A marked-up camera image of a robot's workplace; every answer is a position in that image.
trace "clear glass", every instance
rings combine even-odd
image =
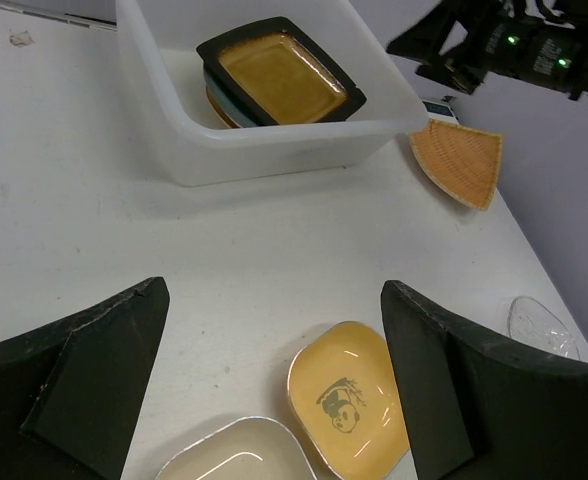
[[[514,299],[507,329],[512,340],[561,357],[581,359],[576,341],[563,322],[531,297]]]

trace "white plastic bin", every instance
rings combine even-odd
[[[184,185],[353,165],[427,124],[407,81],[347,0],[116,0],[124,75],[158,159]],[[200,43],[284,16],[367,96],[345,122],[225,129],[205,97]]]

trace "table surface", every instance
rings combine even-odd
[[[11,45],[25,30],[34,43]],[[0,10],[0,341],[150,276],[170,289],[124,479],[241,416],[300,433],[292,358],[341,321],[382,333],[388,279],[502,333],[512,299],[532,296],[588,361],[500,196],[486,213],[457,205],[405,139],[358,167],[187,189],[156,167],[128,100],[114,32]],[[416,478],[411,455],[390,478]]]

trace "gray wall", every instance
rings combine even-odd
[[[114,19],[113,0],[15,1]],[[384,44],[436,3],[351,1]],[[414,75],[412,62],[395,61],[419,95],[453,93]],[[571,102],[491,77],[473,97],[459,95],[455,107],[465,123],[505,135],[501,193],[588,340],[588,98]]]

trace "orange woven basket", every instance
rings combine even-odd
[[[488,209],[501,169],[502,135],[430,120],[410,142],[425,174],[444,192],[468,207]]]

